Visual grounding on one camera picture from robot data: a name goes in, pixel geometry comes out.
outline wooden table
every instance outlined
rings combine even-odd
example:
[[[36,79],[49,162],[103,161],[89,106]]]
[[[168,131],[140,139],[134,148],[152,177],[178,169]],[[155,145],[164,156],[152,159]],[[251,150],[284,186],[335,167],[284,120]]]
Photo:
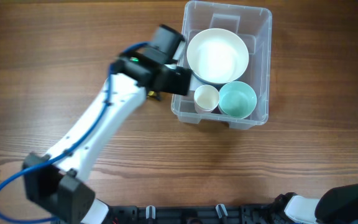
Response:
[[[185,1],[0,5],[0,183],[54,145],[91,103],[114,57],[156,27],[181,30]],[[248,131],[179,122],[148,101],[88,181],[111,205],[187,206],[320,197],[358,183],[358,1],[233,1],[273,13],[270,114]],[[45,216],[22,181],[0,196],[13,217]]]

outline blue cable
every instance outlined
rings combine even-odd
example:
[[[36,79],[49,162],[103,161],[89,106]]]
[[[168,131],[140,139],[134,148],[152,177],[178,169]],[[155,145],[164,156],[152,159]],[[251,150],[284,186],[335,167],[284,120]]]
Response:
[[[134,44],[130,47],[128,47],[127,49],[125,49],[124,52],[129,52],[131,50],[136,50],[139,49],[141,47],[144,47],[148,44],[148,42],[140,42],[138,44]],[[9,183],[11,183],[13,180],[16,180],[18,177],[26,175],[26,174],[30,174],[31,172],[37,171],[39,169],[43,169],[49,165],[52,165],[53,163],[59,161],[60,159],[63,159],[64,157],[66,157],[67,155],[69,155],[69,153],[73,152],[91,133],[92,131],[95,129],[95,127],[98,125],[98,123],[100,122],[101,118],[103,117],[103,115],[105,114],[105,112],[107,111],[107,108],[109,106],[109,102],[110,102],[110,96],[111,96],[111,74],[112,74],[112,64],[109,67],[109,71],[108,71],[108,77],[107,77],[107,81],[108,81],[108,91],[106,93],[106,103],[103,106],[103,109],[101,110],[99,116],[96,118],[95,122],[92,124],[92,126],[89,128],[89,130],[87,130],[87,132],[76,142],[72,145],[72,147],[70,147],[69,149],[67,149],[67,151],[65,151],[64,153],[60,154],[59,156],[48,160],[44,163],[38,164],[36,166],[32,166],[32,167],[28,167],[14,175],[12,175],[10,178],[6,179],[4,182],[2,182],[0,184],[0,191]],[[43,223],[43,222],[52,222],[55,220],[58,220],[57,217],[50,217],[50,218],[41,218],[38,220],[16,220],[10,217],[7,217],[6,215],[2,214],[0,212],[0,219],[10,222],[10,223]]]

